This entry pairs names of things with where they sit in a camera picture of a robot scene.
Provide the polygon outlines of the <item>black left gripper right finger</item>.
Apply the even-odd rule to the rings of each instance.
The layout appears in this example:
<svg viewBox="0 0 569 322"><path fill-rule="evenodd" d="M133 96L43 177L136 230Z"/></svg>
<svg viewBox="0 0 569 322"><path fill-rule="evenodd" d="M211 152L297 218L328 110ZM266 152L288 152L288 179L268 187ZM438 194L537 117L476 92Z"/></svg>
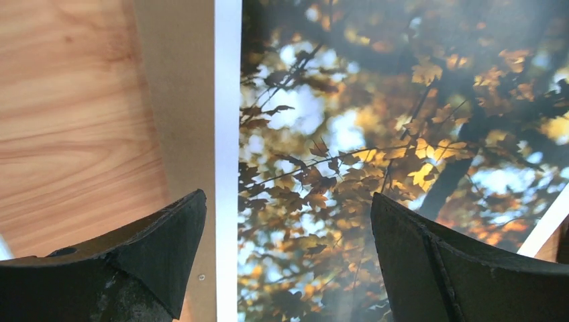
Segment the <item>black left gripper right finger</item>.
<svg viewBox="0 0 569 322"><path fill-rule="evenodd" d="M508 252L376 193L370 212L395 321L567 321L568 266Z"/></svg>

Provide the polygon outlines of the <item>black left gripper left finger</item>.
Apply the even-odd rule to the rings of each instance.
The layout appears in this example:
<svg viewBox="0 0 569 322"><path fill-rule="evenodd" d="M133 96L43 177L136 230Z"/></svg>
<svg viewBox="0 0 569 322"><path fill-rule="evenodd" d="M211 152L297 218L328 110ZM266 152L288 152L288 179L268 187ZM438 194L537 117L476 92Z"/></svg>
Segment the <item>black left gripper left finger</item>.
<svg viewBox="0 0 569 322"><path fill-rule="evenodd" d="M196 190L99 237L2 261L1 320L178 319L206 211Z"/></svg>

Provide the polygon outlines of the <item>autumn leaves photo print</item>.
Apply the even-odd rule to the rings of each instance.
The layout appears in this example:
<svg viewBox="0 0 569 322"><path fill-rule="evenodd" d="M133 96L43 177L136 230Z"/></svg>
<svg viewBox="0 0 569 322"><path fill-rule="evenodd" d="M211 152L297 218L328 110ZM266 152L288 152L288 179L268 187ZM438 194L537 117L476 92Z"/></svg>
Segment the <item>autumn leaves photo print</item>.
<svg viewBox="0 0 569 322"><path fill-rule="evenodd" d="M238 321L392 321L375 193L533 254L568 185L567 1L244 1Z"/></svg>

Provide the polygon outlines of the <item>brown cardboard backing board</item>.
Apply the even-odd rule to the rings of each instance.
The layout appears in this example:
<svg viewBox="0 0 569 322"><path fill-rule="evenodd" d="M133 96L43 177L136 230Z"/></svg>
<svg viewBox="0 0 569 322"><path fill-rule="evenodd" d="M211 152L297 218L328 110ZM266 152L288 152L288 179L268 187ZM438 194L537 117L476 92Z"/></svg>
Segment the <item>brown cardboard backing board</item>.
<svg viewBox="0 0 569 322"><path fill-rule="evenodd" d="M214 2L134 3L170 195L201 189L207 217L187 287L193 321L216 320Z"/></svg>

